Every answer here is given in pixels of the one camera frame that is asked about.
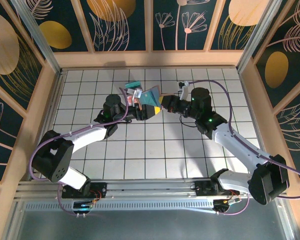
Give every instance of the yellow object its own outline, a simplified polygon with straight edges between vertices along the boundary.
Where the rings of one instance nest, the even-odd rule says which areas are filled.
[[[0,15],[0,74],[12,73],[19,61],[18,35],[10,23]]]
[[[157,115],[158,113],[160,113],[160,111],[161,111],[160,107],[158,107],[158,106],[154,107],[154,113],[155,113],[155,115]]]
[[[256,25],[264,13],[269,0],[231,0],[230,20],[238,26]]]
[[[275,51],[270,55],[265,65],[265,82],[270,88],[279,87],[285,80],[289,68],[287,56]]]
[[[97,17],[110,22],[115,20],[113,2],[118,10],[122,9],[126,18],[130,17],[136,9],[136,0],[87,0],[86,2]]]
[[[40,24],[39,28],[51,47],[66,49],[72,43],[69,31],[56,21],[45,21]]]

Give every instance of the white grid floor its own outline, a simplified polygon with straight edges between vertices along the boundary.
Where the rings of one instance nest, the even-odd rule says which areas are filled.
[[[119,87],[127,82],[141,81],[144,90],[159,85],[162,93],[177,94],[176,81],[207,79],[226,87],[233,105],[232,127],[259,147],[235,68],[70,70],[53,129],[63,134],[85,127],[97,117],[107,95],[120,94]],[[228,100],[218,85],[201,82],[194,87],[209,89],[215,111],[229,119]],[[194,122],[182,120],[190,125]],[[119,124],[110,138],[75,152],[70,166],[95,180],[200,178],[222,168],[248,172],[230,152],[196,128],[182,125],[178,114],[166,110],[145,122]]]

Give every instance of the yellow circle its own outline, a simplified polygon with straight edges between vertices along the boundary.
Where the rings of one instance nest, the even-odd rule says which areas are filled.
[[[51,47],[66,49],[72,43],[69,31],[56,21],[45,21],[40,24],[39,28]]]
[[[229,18],[239,26],[256,25],[264,13],[269,0],[231,0]]]
[[[289,68],[287,56],[275,51],[270,55],[265,65],[265,82],[270,88],[279,87],[285,80]]]
[[[0,74],[12,73],[19,61],[18,35],[10,23],[0,15]]]
[[[136,9],[136,0],[86,0],[86,2],[97,17],[110,22],[114,22],[115,18],[117,21],[121,19],[121,15],[116,16],[113,2],[118,10],[122,9],[126,18]]]

